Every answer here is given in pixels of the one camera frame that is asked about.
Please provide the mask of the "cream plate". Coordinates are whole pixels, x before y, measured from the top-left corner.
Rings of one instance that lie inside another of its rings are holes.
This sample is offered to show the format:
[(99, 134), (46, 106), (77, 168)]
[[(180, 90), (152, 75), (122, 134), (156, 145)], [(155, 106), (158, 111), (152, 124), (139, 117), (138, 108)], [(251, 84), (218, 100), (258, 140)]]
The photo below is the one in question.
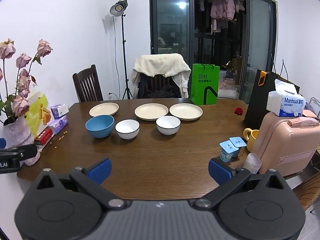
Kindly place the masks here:
[(169, 109), (171, 115), (183, 121), (194, 121), (203, 115), (203, 110), (191, 103), (177, 103)]
[(119, 110), (119, 105), (114, 102), (105, 102), (92, 107), (89, 111), (90, 116), (115, 115)]
[(145, 121), (156, 121), (158, 118), (167, 115), (167, 106), (160, 103), (146, 103), (135, 109), (135, 115)]

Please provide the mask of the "purple tissue pack upper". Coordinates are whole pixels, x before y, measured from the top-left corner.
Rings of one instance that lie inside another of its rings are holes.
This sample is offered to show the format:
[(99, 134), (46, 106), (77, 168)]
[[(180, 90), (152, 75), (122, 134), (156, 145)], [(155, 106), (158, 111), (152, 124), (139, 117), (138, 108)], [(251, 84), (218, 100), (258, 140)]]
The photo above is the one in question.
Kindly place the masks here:
[(55, 119), (61, 118), (69, 112), (68, 105), (65, 103), (51, 106), (50, 109)]

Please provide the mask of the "translucent plastic cup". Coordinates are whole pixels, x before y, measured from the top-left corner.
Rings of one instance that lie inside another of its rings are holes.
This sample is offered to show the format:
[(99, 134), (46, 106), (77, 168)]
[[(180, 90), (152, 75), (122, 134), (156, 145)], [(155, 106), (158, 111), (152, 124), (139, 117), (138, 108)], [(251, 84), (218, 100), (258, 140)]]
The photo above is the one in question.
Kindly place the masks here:
[(247, 169), (251, 174), (257, 174), (262, 166), (262, 161), (256, 153), (249, 153), (242, 168)]

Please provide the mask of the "white bowl right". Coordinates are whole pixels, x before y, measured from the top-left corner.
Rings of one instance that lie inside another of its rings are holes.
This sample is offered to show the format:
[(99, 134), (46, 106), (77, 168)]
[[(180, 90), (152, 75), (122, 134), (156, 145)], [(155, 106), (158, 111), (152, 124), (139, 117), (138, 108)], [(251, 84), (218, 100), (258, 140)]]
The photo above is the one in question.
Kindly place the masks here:
[(161, 116), (156, 120), (156, 126), (163, 135), (174, 135), (180, 129), (181, 121), (175, 116)]

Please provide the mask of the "white bowl left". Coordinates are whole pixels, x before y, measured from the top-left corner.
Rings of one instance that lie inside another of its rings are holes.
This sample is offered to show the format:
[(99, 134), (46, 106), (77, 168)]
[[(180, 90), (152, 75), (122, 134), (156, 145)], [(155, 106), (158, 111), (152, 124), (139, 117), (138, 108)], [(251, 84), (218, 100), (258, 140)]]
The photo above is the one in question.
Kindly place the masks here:
[(121, 139), (131, 140), (138, 135), (140, 124), (136, 120), (126, 119), (118, 122), (115, 129)]

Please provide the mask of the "black paper shopping bag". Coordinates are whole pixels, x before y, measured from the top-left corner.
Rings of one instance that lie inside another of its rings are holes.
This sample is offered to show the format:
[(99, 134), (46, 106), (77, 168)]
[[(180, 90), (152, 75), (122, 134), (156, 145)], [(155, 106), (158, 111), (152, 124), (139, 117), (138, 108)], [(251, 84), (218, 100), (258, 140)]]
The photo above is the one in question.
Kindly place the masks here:
[(268, 94), (269, 92), (275, 90), (275, 80), (293, 84), (297, 93), (299, 93), (299, 86), (281, 77), (279, 74), (257, 70), (255, 80), (253, 82), (251, 98), (249, 100), (246, 115), (244, 118), (244, 124), (247, 128), (260, 128), (264, 116), (268, 113), (268, 110), (266, 109)]

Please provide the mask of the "yellow mug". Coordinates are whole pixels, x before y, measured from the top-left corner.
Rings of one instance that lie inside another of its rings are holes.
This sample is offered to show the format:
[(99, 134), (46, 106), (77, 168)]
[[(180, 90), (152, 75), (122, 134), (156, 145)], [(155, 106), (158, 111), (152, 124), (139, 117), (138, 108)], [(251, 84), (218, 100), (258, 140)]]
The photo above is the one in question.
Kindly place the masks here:
[(247, 149), (249, 152), (252, 152), (253, 145), (257, 139), (259, 130), (258, 129), (250, 129), (246, 128), (243, 131), (243, 137), (247, 141)]

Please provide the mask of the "dried pink roses bouquet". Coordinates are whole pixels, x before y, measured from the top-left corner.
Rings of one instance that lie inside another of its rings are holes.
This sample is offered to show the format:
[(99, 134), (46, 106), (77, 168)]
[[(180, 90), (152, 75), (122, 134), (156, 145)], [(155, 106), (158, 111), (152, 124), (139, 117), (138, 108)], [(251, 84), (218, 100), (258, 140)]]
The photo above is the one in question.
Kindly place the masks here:
[(30, 105), (28, 96), (30, 85), (37, 85), (36, 79), (30, 74), (33, 63), (42, 64), (41, 59), (53, 51), (51, 44), (41, 39), (37, 45), (36, 53), (30, 57), (26, 53), (20, 54), (16, 59), (17, 68), (16, 83), (13, 93), (9, 93), (7, 77), (5, 74), (5, 61), (12, 58), (16, 53), (14, 41), (7, 39), (1, 42), (1, 81), (4, 82), (5, 95), (1, 96), (1, 113), (6, 119), (1, 124), (7, 126), (13, 124), (18, 118), (24, 116), (29, 111)]

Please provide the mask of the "cream sweater on chair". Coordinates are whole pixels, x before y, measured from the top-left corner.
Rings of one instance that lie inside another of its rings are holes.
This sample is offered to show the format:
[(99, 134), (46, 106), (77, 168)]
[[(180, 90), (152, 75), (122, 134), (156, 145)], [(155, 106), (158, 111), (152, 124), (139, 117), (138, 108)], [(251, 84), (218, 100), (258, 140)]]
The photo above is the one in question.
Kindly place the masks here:
[(141, 80), (141, 74), (148, 77), (156, 75), (171, 77), (179, 87), (181, 97), (183, 99), (189, 98), (188, 81), (191, 69), (181, 54), (152, 54), (137, 58), (131, 74), (134, 99), (138, 98), (138, 84)]

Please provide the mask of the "green paper shopping bag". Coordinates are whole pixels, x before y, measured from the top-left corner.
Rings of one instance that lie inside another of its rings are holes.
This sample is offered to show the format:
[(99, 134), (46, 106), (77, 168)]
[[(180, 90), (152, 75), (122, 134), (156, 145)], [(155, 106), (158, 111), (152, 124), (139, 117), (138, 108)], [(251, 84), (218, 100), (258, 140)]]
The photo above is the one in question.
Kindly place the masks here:
[(217, 104), (220, 67), (194, 63), (191, 74), (191, 101), (198, 106)]

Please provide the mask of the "white tissue pack Manhua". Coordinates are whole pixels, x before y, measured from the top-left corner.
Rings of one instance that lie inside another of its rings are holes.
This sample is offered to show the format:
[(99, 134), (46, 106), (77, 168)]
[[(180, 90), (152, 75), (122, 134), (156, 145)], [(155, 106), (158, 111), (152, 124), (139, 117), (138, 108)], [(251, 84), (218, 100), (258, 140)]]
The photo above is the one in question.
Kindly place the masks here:
[(278, 117), (303, 115), (305, 98), (298, 94), (295, 85), (275, 79), (275, 90), (269, 92), (266, 109)]

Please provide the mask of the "yogurt cup front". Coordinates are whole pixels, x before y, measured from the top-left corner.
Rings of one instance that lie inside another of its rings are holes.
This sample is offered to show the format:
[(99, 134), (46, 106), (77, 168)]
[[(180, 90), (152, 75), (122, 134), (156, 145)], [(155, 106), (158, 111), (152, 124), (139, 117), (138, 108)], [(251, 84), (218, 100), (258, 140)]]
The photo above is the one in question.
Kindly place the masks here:
[(220, 160), (224, 163), (231, 161), (233, 157), (237, 157), (240, 149), (235, 147), (230, 140), (219, 143), (221, 148)]

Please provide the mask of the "wooden chair with clothes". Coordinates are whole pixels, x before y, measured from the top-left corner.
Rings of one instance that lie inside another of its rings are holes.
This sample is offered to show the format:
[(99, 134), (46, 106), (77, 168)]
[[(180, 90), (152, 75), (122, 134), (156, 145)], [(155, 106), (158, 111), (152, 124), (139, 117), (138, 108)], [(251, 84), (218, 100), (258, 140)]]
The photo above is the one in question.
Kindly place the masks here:
[(172, 77), (155, 75), (154, 77), (140, 74), (138, 83), (138, 99), (181, 98), (180, 88)]

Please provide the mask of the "pink suitcase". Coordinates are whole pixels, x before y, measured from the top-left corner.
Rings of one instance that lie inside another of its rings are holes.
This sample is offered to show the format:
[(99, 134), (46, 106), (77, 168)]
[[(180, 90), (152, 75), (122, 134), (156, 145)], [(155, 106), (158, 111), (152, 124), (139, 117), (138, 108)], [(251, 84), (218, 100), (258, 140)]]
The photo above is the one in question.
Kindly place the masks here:
[(260, 158), (260, 174), (276, 169), (282, 176), (306, 168), (319, 145), (319, 121), (311, 117), (285, 118), (267, 113), (251, 153)]

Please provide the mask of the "hanging pink clothes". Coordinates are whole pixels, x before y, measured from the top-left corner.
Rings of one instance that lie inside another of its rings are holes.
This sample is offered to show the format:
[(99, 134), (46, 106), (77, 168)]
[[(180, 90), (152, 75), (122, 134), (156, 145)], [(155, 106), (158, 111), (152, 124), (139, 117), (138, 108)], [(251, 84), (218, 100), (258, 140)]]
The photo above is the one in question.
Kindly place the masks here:
[(218, 33), (228, 28), (229, 22), (235, 22), (235, 14), (245, 11), (245, 0), (209, 0), (199, 1), (201, 12), (199, 28), (205, 31), (210, 28), (211, 33)]

